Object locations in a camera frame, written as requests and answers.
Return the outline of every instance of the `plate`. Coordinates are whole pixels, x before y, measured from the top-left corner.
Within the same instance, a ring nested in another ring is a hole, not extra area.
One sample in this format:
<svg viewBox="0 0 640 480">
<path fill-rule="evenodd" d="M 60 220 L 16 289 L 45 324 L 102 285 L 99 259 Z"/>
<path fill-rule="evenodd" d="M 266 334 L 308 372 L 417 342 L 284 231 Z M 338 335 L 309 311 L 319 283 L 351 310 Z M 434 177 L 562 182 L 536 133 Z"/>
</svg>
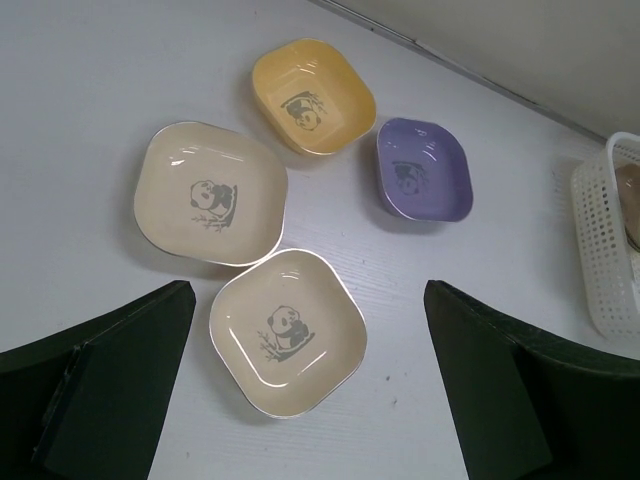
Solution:
<svg viewBox="0 0 640 480">
<path fill-rule="evenodd" d="M 267 53 L 253 68 L 258 104 L 287 144 L 329 155 L 373 127 L 373 95 L 347 59 L 310 38 Z"/>
<path fill-rule="evenodd" d="M 241 267 L 278 246 L 286 196 L 287 171 L 267 147 L 230 130 L 183 122 L 151 140 L 134 212 L 158 248 Z"/>
<path fill-rule="evenodd" d="M 209 326 L 244 395 L 274 418 L 315 407 L 356 371 L 367 345 L 362 313 L 335 270 L 298 249 L 231 280 Z"/>
<path fill-rule="evenodd" d="M 393 118 L 378 132 L 376 151 L 380 196 L 392 214 L 458 222 L 471 211 L 467 157 L 441 126 Z"/>
</svg>

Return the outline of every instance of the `square dish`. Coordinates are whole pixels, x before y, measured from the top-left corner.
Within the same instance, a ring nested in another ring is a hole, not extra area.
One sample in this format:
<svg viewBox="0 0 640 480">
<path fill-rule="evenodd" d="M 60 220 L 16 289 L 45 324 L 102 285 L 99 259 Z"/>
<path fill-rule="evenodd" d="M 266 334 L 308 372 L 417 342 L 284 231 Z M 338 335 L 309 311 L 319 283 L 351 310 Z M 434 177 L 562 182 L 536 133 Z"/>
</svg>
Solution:
<svg viewBox="0 0 640 480">
<path fill-rule="evenodd" d="M 267 53 L 253 68 L 260 109 L 300 153 L 329 155 L 373 127 L 373 95 L 332 46 L 303 38 Z"/>
<path fill-rule="evenodd" d="M 393 215 L 458 222 L 473 205 L 462 145 L 435 123 L 393 118 L 378 132 L 378 186 Z"/>
<path fill-rule="evenodd" d="M 274 418 L 315 407 L 356 371 L 367 345 L 362 313 L 336 272 L 297 249 L 231 280 L 209 328 L 245 397 Z"/>
<path fill-rule="evenodd" d="M 161 250 L 247 266 L 282 237 L 287 171 L 261 143 L 197 122 L 160 130 L 134 200 L 144 236 Z"/>
</svg>

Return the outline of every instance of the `white plastic basket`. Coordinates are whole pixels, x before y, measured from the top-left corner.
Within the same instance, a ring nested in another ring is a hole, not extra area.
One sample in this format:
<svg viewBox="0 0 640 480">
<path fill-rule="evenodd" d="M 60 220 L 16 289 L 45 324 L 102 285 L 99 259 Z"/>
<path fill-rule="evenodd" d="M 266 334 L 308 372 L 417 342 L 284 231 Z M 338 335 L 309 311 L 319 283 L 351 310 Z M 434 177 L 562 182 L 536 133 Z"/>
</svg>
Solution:
<svg viewBox="0 0 640 480">
<path fill-rule="evenodd" d="M 615 169 L 640 164 L 640 137 L 616 133 L 571 177 L 589 312 L 603 335 L 640 340 L 640 253 L 627 242 Z"/>
</svg>

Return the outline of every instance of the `white wall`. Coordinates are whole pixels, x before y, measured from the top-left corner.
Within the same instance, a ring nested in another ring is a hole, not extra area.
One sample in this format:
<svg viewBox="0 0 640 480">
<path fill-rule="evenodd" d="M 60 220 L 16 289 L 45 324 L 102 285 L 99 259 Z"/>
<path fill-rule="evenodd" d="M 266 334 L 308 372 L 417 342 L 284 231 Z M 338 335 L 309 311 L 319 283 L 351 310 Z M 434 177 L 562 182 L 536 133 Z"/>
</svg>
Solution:
<svg viewBox="0 0 640 480">
<path fill-rule="evenodd" d="M 338 0 L 608 136 L 640 133 L 638 0 Z"/>
</svg>

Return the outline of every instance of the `white table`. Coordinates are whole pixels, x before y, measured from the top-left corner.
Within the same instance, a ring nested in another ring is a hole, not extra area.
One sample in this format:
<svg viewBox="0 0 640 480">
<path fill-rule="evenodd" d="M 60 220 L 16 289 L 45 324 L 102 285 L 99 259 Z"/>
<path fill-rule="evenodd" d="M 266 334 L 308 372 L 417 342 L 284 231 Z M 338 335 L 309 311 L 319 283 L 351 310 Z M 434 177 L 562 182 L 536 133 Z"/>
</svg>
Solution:
<svg viewBox="0 0 640 480">
<path fill-rule="evenodd" d="M 430 120 L 457 136 L 475 191 L 464 222 L 383 211 L 371 136 L 320 160 L 281 144 L 254 105 L 249 72 L 304 36 L 347 56 L 381 118 Z M 196 290 L 152 480 L 466 478 L 422 305 L 428 279 L 634 356 L 588 319 L 566 210 L 568 168 L 600 146 L 309 2 L 2 2 L 0 62 L 0 351 L 175 278 Z M 299 419 L 255 411 L 211 346 L 208 309 L 237 271 L 166 255 L 136 228 L 146 144 L 187 119 L 253 135 L 281 156 L 290 167 L 282 246 L 326 257 L 365 314 L 360 370 Z"/>
</svg>

